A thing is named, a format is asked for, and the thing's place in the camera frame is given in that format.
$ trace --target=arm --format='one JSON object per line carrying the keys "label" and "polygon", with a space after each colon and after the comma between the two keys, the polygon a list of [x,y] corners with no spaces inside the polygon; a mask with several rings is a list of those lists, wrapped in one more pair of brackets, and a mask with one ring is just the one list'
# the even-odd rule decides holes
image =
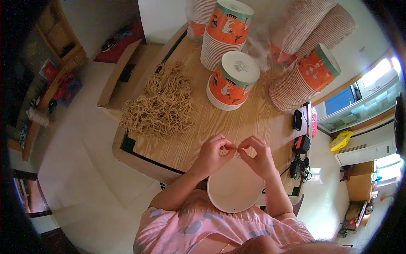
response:
{"label": "arm", "polygon": [[[226,155],[220,155],[220,150],[229,150]],[[233,158],[236,146],[223,135],[217,134],[203,143],[199,156],[193,166],[173,184],[158,193],[149,207],[166,211],[179,211],[196,185],[212,173],[219,170],[227,161]]]}
{"label": "arm", "polygon": [[[254,148],[257,155],[252,158],[243,149]],[[272,158],[271,148],[266,142],[257,137],[251,136],[238,146],[238,152],[245,163],[253,171],[265,180],[266,211],[271,217],[281,221],[285,218],[296,218],[293,213],[293,206],[283,187],[281,177],[275,167]]]}

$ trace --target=finger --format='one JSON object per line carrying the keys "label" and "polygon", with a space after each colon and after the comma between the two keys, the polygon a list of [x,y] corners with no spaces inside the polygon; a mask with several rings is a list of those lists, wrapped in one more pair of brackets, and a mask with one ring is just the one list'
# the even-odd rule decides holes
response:
{"label": "finger", "polygon": [[238,146],[238,148],[245,148],[245,147],[251,146],[254,148],[257,152],[263,150],[264,145],[261,144],[257,139],[254,138],[254,136],[251,136],[241,142],[241,144]]}
{"label": "finger", "polygon": [[257,140],[259,143],[266,145],[265,140],[263,140],[262,138],[260,138],[259,136],[252,136],[255,140]]}
{"label": "finger", "polygon": [[220,148],[222,146],[226,147],[226,148],[230,148],[230,149],[236,149],[235,145],[233,143],[231,143],[228,139],[224,138],[224,139],[219,139],[214,141],[216,144],[217,148]]}
{"label": "finger", "polygon": [[211,136],[207,141],[213,141],[213,140],[219,140],[219,139],[225,139],[223,134],[218,133],[216,135]]}
{"label": "finger", "polygon": [[234,157],[236,151],[237,151],[237,149],[231,149],[228,151],[227,154],[223,155],[222,158],[223,158],[224,162],[231,160]]}
{"label": "finger", "polygon": [[245,163],[247,163],[248,166],[251,167],[251,165],[253,165],[253,163],[254,163],[254,158],[252,158],[251,156],[249,156],[243,149],[238,149],[237,151],[238,151],[238,153],[240,154],[241,159],[242,159]]}
{"label": "finger", "polygon": [[224,145],[224,148],[225,149],[227,149],[227,150],[231,150],[231,149],[234,149],[234,150],[237,150],[237,146],[236,145],[234,145],[233,143],[226,143],[225,145]]}

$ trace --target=floor tile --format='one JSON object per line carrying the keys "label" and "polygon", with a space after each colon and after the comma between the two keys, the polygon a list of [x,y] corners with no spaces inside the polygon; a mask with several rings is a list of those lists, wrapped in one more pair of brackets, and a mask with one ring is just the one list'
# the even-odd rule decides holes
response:
{"label": "floor tile", "polygon": [[128,207],[127,211],[138,219],[148,209],[151,200],[161,191],[158,181],[153,181]]}
{"label": "floor tile", "polygon": [[330,137],[318,132],[311,141],[310,167],[312,178],[303,184],[305,195],[298,213],[316,239],[335,237],[348,208],[345,182],[340,182],[340,166],[328,149]]}
{"label": "floor tile", "polygon": [[55,220],[74,245],[99,254],[131,251],[140,214],[126,207],[146,209],[157,193],[153,179],[113,156],[118,122],[96,107],[114,66],[84,66],[83,88],[69,108],[55,110],[54,125],[41,129],[31,154]]}

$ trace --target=yellow plastic bag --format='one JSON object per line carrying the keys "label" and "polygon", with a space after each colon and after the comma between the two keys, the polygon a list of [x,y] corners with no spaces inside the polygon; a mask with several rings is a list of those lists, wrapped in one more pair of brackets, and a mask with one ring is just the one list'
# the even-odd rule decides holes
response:
{"label": "yellow plastic bag", "polygon": [[345,130],[338,134],[338,136],[330,143],[328,147],[330,151],[337,151],[345,147],[353,134],[352,131]]}

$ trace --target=cardboard box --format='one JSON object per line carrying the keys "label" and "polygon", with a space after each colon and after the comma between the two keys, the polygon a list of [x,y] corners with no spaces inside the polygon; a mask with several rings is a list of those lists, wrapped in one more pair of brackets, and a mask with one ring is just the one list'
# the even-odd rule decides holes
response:
{"label": "cardboard box", "polygon": [[[97,106],[112,119],[120,121],[121,109],[130,99],[141,76],[161,50],[161,44],[140,45],[141,40],[130,44],[121,55],[116,67],[104,86]],[[126,65],[135,65],[128,82],[119,81]]]}

